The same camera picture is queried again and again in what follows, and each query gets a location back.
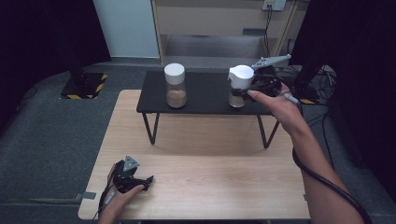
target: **wall outlet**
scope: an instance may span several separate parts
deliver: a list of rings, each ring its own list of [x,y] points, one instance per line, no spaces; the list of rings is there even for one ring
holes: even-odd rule
[[[273,11],[282,11],[285,8],[286,0],[264,0],[262,4],[262,10],[270,10],[269,6]]]

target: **brown liquid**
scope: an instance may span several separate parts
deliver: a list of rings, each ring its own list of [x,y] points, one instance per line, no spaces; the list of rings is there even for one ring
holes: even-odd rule
[[[166,102],[174,108],[182,107],[187,102],[187,94],[185,91],[169,91],[166,93]]]

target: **wooden table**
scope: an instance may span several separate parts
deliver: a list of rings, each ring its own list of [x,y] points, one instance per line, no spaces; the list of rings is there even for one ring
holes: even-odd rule
[[[141,164],[134,177],[154,175],[154,181],[120,219],[309,218],[301,172],[281,127],[263,149],[256,116],[164,114],[152,145],[135,111],[139,95],[120,93],[87,186],[96,197],[82,201],[80,218],[93,218],[112,164],[127,154]]]

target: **metal frame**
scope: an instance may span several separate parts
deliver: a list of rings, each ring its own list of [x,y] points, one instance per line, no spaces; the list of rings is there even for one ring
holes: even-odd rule
[[[147,117],[146,113],[142,113],[142,116],[143,116],[143,120],[145,121],[146,130],[148,131],[148,139],[149,139],[150,143],[152,145],[154,145],[155,138],[157,137],[157,128],[158,128],[158,121],[160,119],[160,113],[157,113],[157,115],[155,117],[154,130],[152,133],[151,133],[151,129],[149,127],[149,121],[148,121],[148,117]],[[265,137],[264,127],[262,126],[262,117],[260,115],[257,115],[257,121],[259,122],[259,128],[260,128],[260,132],[262,134],[262,144],[264,145],[264,148],[268,148],[274,138],[277,127],[279,126],[279,121],[276,121],[274,129],[272,130],[270,137],[268,138],[268,141]]]

